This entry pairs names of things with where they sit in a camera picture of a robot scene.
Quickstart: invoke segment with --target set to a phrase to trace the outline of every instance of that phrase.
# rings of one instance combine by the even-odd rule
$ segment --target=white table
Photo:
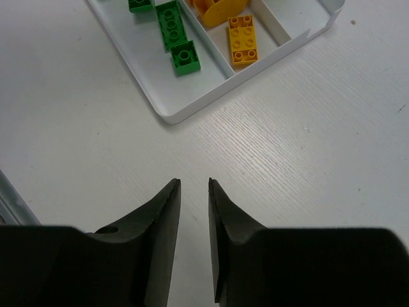
[[[169,306],[213,306],[208,177],[267,226],[382,226],[409,246],[408,13],[348,1],[324,35],[168,126],[84,1],[2,0],[0,168],[43,224],[84,231],[180,178]]]

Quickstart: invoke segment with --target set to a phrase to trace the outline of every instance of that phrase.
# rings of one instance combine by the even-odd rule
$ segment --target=green lego brick
[[[200,70],[200,62],[192,40],[171,47],[174,69],[178,75]]]
[[[151,0],[128,0],[128,5],[131,13],[145,12],[153,8]]]
[[[169,51],[174,45],[187,41],[179,4],[176,1],[156,6],[156,13],[166,51]]]

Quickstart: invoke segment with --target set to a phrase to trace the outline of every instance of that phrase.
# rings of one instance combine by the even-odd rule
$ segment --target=yellow toy brick
[[[257,61],[258,52],[253,16],[231,17],[228,21],[233,65],[246,65]]]
[[[193,2],[203,24],[215,27],[240,14],[249,0],[187,0]]]

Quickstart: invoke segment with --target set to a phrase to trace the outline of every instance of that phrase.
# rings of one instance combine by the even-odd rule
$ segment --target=white surface
[[[409,246],[408,10],[349,1],[326,33],[168,126],[85,2],[2,0],[0,168],[42,223],[86,231],[181,178],[169,306],[213,306],[209,176],[265,225],[385,226]]]
[[[201,64],[200,71],[180,77],[174,71],[170,53],[164,50],[155,10],[131,14],[127,0],[88,2],[156,113],[167,123],[175,124],[324,32],[337,18],[345,1],[251,0],[252,9],[248,7],[242,14],[253,15],[259,60],[243,69],[230,63],[227,22],[206,29],[196,9],[179,0],[181,11],[185,12],[182,17],[187,38],[195,42]],[[296,34],[290,37],[280,20]]]

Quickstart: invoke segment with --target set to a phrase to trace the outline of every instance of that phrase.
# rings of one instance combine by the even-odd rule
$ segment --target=plastic tray
[[[194,41],[201,63],[200,71],[179,77],[170,53],[165,52],[155,10],[131,14],[127,0],[88,1],[154,110],[171,124],[181,122],[322,34],[345,2],[250,0],[241,15],[253,14],[259,60],[236,68],[231,65],[227,22],[205,28],[196,9],[179,0],[187,37]]]

